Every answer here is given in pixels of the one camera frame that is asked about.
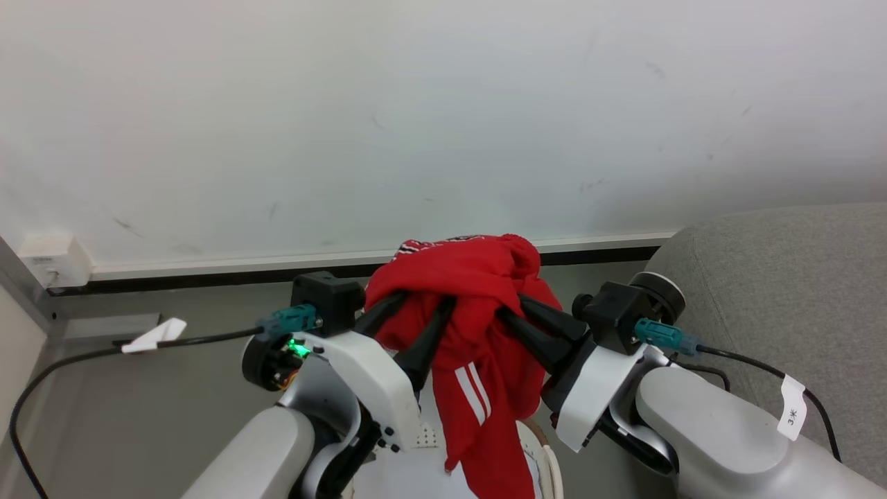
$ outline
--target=red garment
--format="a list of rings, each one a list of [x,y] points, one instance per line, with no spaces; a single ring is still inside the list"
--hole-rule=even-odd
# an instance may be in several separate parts
[[[376,337],[393,350],[412,344],[442,296],[457,297],[432,376],[444,467],[461,462],[479,499],[534,495],[514,422],[536,412],[545,371],[494,314],[507,306],[523,316],[518,293],[560,308],[538,272],[538,251],[516,235],[408,241],[366,290],[367,307],[399,289],[414,291]]]

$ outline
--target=green led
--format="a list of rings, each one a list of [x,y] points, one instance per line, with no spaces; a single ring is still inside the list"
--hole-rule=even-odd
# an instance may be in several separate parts
[[[295,352],[296,355],[302,357],[303,359],[311,353],[311,350],[305,348],[303,345],[299,345],[295,342],[295,338],[290,338],[287,343],[287,348]]]

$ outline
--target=white cable label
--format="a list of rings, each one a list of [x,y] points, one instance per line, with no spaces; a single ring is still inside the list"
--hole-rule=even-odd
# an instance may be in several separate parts
[[[807,404],[804,402],[805,387],[795,378],[785,375],[782,380],[782,418],[776,429],[791,441],[801,434],[801,426],[807,418]]]

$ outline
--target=gray sofa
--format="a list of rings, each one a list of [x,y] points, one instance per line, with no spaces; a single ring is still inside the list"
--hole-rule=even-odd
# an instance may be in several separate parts
[[[680,231],[647,269],[684,291],[679,325],[687,332],[810,388],[844,463],[887,487],[887,203],[718,218]],[[701,363],[724,369],[737,395],[781,415],[776,377],[710,355]],[[808,408],[802,434],[828,449]]]

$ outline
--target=white electrical box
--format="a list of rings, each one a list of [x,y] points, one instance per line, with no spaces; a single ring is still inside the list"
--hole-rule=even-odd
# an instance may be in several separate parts
[[[44,288],[85,286],[92,275],[92,261],[71,235],[29,236],[18,255]]]

